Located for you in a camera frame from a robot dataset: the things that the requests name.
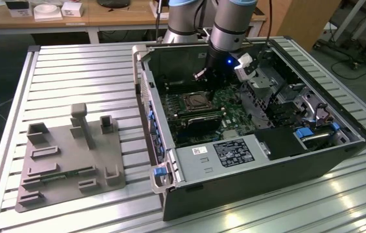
wooden panel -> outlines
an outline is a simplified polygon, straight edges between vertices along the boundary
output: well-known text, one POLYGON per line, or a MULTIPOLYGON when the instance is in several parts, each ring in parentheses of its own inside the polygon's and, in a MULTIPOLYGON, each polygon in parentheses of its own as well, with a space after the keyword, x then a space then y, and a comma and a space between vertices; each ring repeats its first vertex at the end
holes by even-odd
MULTIPOLYGON (((341 0, 273 0, 271 36, 289 35, 311 50, 339 3, 341 0)), ((269 0, 259 1, 258 7, 269 16, 269 0)), ((267 17, 259 36, 267 36, 269 20, 267 17)))
POLYGON ((50 27, 75 27, 88 25, 88 0, 82 0, 84 14, 82 17, 64 17, 63 20, 35 22, 35 17, 11 17, 7 6, 0 6, 0 28, 50 28, 50 27), (67 23, 83 23, 70 26, 67 23))
MULTIPOLYGON (((273 30, 271 36, 278 35, 278 31, 283 22, 283 18, 287 14, 289 7, 291 5, 293 0, 273 0, 273 30)), ((269 0, 258 1, 258 8, 267 15, 266 22, 263 23, 259 36, 267 36, 269 32, 269 22, 270 22, 270 10, 269 10, 269 0)))
POLYGON ((290 35, 310 51, 341 0, 294 0, 278 35, 290 35))

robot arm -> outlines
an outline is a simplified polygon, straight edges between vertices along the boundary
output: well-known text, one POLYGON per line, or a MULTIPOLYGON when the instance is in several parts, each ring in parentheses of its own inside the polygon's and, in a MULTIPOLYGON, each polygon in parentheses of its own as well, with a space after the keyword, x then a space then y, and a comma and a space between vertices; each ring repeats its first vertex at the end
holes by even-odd
POLYGON ((258 0, 170 0, 170 22, 163 43, 198 41, 194 19, 199 21, 200 17, 195 16, 200 7, 206 8, 206 17, 214 18, 211 48, 222 53, 237 51, 246 37, 257 2, 258 0))

gray plastic base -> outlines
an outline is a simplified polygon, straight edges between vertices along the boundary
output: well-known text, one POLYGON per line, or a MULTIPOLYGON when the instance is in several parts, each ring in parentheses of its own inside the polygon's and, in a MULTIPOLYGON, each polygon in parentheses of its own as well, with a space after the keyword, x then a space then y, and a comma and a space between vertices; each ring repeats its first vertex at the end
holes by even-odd
POLYGON ((95 148, 88 149, 78 122, 47 128, 30 125, 16 211, 24 212, 126 186, 118 122, 88 122, 95 148))

metal slats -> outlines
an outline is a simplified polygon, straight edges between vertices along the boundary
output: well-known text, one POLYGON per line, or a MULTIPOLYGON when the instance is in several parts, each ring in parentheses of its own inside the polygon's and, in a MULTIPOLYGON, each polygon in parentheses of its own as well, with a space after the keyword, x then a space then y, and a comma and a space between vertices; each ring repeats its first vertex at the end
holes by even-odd
MULTIPOLYGON (((299 46, 285 38, 275 40, 366 127, 363 104, 299 46)), ((132 69, 84 69, 84 66, 96 65, 94 69, 104 69, 106 64, 124 63, 122 61, 130 58, 130 48, 130 44, 43 47, 36 67, 46 69, 39 71, 42 75, 34 77, 30 89, 32 100, 27 102, 27 111, 22 113, 24 122, 15 135, 20 145, 12 153, 14 175, 7 180, 0 231, 366 232, 366 150, 315 180, 227 204, 206 213, 171 222, 162 221, 160 200, 152 194, 148 180, 150 158, 135 91, 127 90, 127 85, 122 86, 124 91, 112 88, 114 85, 131 83, 132 69), (70 68, 75 72, 55 74, 66 66, 76 67, 70 68), (107 93, 98 92, 99 87, 107 93), (107 114, 119 119, 127 186, 20 214, 14 206, 26 152, 24 131, 34 122, 44 121, 48 127, 70 124, 70 105, 79 102, 88 103, 88 120, 96 120, 107 114)))

barcode label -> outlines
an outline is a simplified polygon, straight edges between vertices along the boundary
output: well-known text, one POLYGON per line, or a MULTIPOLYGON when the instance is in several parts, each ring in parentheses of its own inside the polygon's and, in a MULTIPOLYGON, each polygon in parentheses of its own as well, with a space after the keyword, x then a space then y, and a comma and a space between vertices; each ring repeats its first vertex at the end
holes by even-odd
POLYGON ((198 147, 198 148, 194 148, 194 154, 203 154, 203 153, 207 153, 207 148, 206 147, 198 147))

